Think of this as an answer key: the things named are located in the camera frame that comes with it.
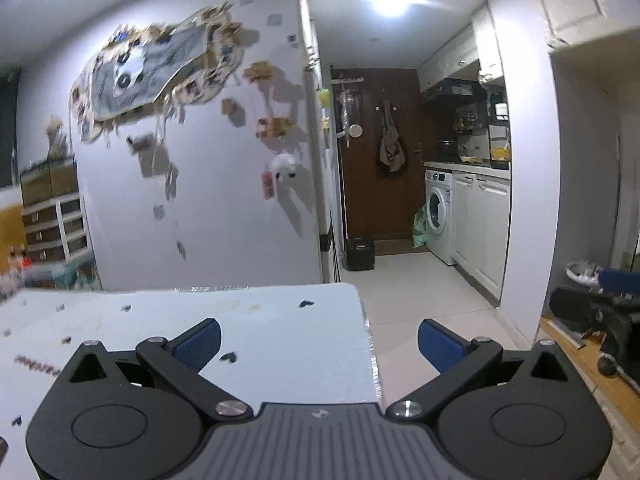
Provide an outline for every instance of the blue gripper pad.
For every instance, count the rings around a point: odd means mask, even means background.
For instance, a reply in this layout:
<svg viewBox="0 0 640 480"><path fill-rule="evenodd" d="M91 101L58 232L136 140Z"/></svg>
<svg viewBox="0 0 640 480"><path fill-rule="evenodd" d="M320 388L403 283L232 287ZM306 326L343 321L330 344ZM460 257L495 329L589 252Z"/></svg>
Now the blue gripper pad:
<svg viewBox="0 0 640 480"><path fill-rule="evenodd" d="M640 294L640 274L626 270L604 269L598 277L600 286L616 294Z"/></svg>
<svg viewBox="0 0 640 480"><path fill-rule="evenodd" d="M433 319L418 327L418 349L437 371L444 373L466 357L469 342Z"/></svg>
<svg viewBox="0 0 640 480"><path fill-rule="evenodd" d="M221 344L222 330L215 319L205 319L168 343L171 354L196 372L213 359Z"/></svg>

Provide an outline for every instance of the range hood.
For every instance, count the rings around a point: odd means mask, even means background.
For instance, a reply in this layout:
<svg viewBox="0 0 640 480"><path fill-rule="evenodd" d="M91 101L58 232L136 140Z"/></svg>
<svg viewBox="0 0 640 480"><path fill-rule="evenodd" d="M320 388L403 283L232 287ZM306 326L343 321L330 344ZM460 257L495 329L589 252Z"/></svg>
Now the range hood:
<svg viewBox="0 0 640 480"><path fill-rule="evenodd" d="M447 78L422 92L425 101L442 100L455 108L486 99L486 90L476 81Z"/></svg>

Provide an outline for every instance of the gray gripper base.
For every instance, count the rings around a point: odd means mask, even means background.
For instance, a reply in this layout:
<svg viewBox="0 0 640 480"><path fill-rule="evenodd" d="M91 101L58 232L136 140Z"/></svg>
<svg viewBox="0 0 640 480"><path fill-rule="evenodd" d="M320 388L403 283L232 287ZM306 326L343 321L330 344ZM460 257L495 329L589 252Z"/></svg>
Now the gray gripper base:
<svg viewBox="0 0 640 480"><path fill-rule="evenodd" d="M245 424L213 431L175 480L468 480L418 424L376 404L266 404Z"/></svg>

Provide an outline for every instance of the white fluffy ornament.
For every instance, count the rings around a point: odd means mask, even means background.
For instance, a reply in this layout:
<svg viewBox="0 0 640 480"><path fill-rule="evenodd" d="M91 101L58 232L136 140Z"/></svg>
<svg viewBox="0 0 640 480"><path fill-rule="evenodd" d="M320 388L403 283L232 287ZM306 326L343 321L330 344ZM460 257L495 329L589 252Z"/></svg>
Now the white fluffy ornament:
<svg viewBox="0 0 640 480"><path fill-rule="evenodd" d="M271 161L271 171L275 174L278 180L281 180L284 175L289 178L296 176L296 168L298 163L293 155L290 153L281 153L273 157Z"/></svg>

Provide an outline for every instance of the cooking pot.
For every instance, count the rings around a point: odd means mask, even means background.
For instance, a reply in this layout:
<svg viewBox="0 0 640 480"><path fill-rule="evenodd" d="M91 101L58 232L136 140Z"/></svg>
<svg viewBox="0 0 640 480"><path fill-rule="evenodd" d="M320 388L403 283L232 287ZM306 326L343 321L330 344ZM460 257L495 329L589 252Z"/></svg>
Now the cooking pot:
<svg viewBox="0 0 640 480"><path fill-rule="evenodd" d="M459 145L455 140L441 140L438 143L438 156L458 156Z"/></svg>

